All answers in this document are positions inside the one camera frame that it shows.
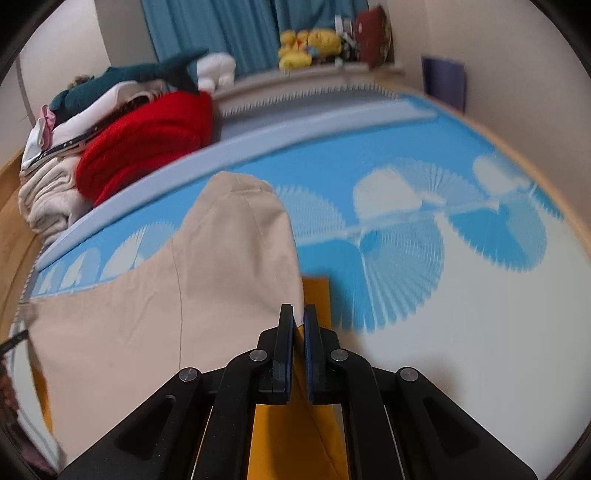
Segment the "blue curtain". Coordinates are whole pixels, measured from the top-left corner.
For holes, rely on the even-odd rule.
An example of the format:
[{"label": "blue curtain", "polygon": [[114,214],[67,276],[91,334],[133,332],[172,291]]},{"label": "blue curtain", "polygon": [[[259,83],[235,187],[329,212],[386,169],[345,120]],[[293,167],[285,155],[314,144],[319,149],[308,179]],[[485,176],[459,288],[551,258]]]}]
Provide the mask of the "blue curtain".
[{"label": "blue curtain", "polygon": [[335,15],[355,19],[367,10],[367,0],[271,0],[279,32],[334,28]]},{"label": "blue curtain", "polygon": [[277,68],[279,33],[335,27],[335,14],[354,18],[367,0],[142,0],[159,60],[195,48],[225,51],[236,74]]}]

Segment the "yellow stuffed toy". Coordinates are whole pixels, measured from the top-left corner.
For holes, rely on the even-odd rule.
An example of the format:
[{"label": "yellow stuffed toy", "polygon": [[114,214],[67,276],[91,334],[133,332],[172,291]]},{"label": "yellow stuffed toy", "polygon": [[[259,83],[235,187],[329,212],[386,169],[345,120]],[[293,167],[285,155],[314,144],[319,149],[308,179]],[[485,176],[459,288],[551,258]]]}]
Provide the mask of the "yellow stuffed toy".
[{"label": "yellow stuffed toy", "polygon": [[340,37],[328,28],[301,30],[297,34],[294,30],[285,30],[280,41],[278,55],[282,72],[309,67],[313,60],[320,63],[342,51]]}]

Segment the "metal screw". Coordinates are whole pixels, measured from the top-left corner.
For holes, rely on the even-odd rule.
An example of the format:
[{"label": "metal screw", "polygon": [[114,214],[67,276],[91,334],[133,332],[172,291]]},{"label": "metal screw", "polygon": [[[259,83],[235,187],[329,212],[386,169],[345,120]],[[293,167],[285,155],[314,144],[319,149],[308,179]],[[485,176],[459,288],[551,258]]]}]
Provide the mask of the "metal screw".
[{"label": "metal screw", "polygon": [[190,382],[192,380],[195,380],[197,378],[197,374],[199,372],[191,367],[187,367],[187,368],[183,368],[179,373],[178,373],[178,377],[183,381],[183,382]]},{"label": "metal screw", "polygon": [[337,348],[330,353],[330,357],[335,362],[343,362],[349,358],[349,353],[347,352],[347,350]]},{"label": "metal screw", "polygon": [[406,367],[400,371],[400,376],[407,382],[414,382],[418,378],[418,372],[414,368]]},{"label": "metal screw", "polygon": [[253,350],[248,356],[253,362],[262,362],[263,360],[267,359],[267,352],[257,349]]}]

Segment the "orange garment lining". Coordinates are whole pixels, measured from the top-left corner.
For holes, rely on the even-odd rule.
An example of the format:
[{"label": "orange garment lining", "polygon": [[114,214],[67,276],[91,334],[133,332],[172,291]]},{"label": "orange garment lining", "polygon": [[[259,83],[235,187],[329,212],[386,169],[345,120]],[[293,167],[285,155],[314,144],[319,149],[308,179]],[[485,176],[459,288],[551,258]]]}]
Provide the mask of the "orange garment lining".
[{"label": "orange garment lining", "polygon": [[[330,328],[327,278],[303,278],[304,304],[316,305],[318,323]],[[291,400],[285,406],[256,407],[252,430],[249,480],[346,480],[347,457],[331,406],[307,401],[304,330],[297,329]],[[47,384],[32,365],[33,381],[47,429],[52,431]]]}]

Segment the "purple folder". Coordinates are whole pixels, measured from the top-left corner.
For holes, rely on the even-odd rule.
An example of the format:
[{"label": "purple folder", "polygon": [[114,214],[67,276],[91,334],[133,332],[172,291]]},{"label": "purple folder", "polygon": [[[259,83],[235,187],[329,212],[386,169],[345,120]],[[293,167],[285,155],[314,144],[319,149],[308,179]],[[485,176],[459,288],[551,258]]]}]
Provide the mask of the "purple folder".
[{"label": "purple folder", "polygon": [[466,71],[453,60],[422,56],[425,93],[452,107],[466,111]]}]

